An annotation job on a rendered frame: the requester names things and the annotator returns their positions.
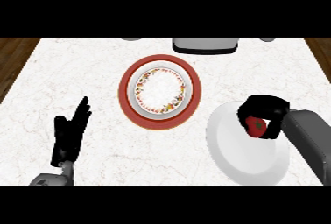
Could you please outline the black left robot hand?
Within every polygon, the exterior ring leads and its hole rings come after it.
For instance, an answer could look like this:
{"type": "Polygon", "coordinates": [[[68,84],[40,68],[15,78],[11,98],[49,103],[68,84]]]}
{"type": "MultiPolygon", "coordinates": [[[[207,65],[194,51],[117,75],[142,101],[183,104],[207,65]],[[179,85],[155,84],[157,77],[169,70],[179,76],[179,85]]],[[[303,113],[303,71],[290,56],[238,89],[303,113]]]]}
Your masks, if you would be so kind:
{"type": "Polygon", "coordinates": [[[62,115],[55,117],[55,146],[52,152],[50,165],[59,167],[59,164],[79,159],[83,135],[89,124],[92,111],[89,110],[89,98],[84,96],[73,119],[68,120],[62,115]]]}

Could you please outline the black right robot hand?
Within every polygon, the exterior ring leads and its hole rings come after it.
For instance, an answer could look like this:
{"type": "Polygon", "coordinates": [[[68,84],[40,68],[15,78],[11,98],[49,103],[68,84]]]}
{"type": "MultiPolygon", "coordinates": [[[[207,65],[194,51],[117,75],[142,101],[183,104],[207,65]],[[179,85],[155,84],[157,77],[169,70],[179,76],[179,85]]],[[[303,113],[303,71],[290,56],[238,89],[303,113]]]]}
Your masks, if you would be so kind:
{"type": "Polygon", "coordinates": [[[246,121],[251,116],[253,118],[269,120],[266,131],[260,135],[260,138],[277,139],[281,132],[281,123],[288,112],[290,102],[287,100],[272,95],[253,94],[240,106],[237,112],[240,124],[247,134],[254,130],[254,125],[246,121]]]}

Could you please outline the red tomato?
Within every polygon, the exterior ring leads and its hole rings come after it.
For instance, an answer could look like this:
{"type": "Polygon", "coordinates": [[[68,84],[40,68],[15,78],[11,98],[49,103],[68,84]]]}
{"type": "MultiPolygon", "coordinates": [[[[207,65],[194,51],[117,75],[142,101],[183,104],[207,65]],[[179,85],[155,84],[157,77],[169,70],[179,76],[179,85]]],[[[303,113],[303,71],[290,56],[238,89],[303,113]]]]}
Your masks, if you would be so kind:
{"type": "Polygon", "coordinates": [[[246,124],[249,126],[247,134],[251,137],[260,137],[266,132],[266,122],[262,118],[249,116],[246,118],[246,124]]]}

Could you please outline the plain white plate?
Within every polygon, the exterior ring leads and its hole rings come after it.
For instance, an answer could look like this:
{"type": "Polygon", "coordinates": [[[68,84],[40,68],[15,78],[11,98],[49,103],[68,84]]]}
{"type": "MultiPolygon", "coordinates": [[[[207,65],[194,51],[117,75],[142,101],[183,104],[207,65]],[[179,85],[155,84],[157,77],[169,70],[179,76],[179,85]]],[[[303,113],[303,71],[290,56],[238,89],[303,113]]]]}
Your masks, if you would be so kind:
{"type": "Polygon", "coordinates": [[[212,159],[240,185],[274,186],[290,165],[285,135],[277,139],[250,137],[237,115],[241,105],[241,101],[226,102],[212,112],[206,130],[212,159]]]}

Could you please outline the white plate with floral rim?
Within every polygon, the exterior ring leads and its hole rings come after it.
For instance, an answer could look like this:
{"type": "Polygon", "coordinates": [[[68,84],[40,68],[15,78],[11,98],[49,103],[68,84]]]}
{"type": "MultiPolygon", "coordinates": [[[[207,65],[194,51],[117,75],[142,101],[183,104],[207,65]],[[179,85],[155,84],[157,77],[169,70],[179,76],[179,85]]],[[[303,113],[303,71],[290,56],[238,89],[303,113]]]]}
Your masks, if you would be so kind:
{"type": "Polygon", "coordinates": [[[192,79],[183,67],[167,60],[139,66],[129,78],[127,97],[144,118],[173,118],[192,98],[192,79]]]}

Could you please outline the round red placemat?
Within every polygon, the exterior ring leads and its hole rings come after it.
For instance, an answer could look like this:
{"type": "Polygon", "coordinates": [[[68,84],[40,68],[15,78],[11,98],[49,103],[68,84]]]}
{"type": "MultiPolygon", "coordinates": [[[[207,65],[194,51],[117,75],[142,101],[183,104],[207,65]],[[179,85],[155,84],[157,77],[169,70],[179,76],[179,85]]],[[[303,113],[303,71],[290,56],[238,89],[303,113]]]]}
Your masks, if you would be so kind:
{"type": "Polygon", "coordinates": [[[132,66],[129,67],[126,73],[123,74],[120,83],[118,83],[118,104],[123,110],[124,115],[127,118],[133,121],[135,124],[138,124],[142,128],[148,130],[167,130],[175,128],[176,126],[182,125],[185,121],[191,118],[198,105],[201,101],[201,95],[203,95],[203,85],[200,81],[198,74],[192,68],[192,66],[188,64],[185,60],[178,58],[176,56],[167,55],[167,54],[155,54],[151,55],[141,60],[138,60],[132,66]],[[133,73],[138,71],[138,69],[152,61],[166,60],[172,63],[175,63],[181,68],[185,70],[185,72],[189,75],[191,78],[191,84],[192,84],[192,94],[188,106],[185,107],[183,111],[172,118],[155,120],[150,119],[148,117],[142,116],[133,107],[130,106],[130,98],[127,95],[127,87],[130,83],[130,77],[133,73]]]}

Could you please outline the pale grey appliance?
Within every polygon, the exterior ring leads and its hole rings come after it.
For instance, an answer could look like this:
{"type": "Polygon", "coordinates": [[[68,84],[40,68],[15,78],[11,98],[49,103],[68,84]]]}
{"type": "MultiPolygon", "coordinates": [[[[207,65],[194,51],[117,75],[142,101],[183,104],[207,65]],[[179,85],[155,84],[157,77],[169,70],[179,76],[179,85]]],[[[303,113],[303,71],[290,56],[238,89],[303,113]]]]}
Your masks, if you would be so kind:
{"type": "Polygon", "coordinates": [[[173,38],[172,46],[176,53],[216,55],[237,51],[238,38],[173,38]]]}

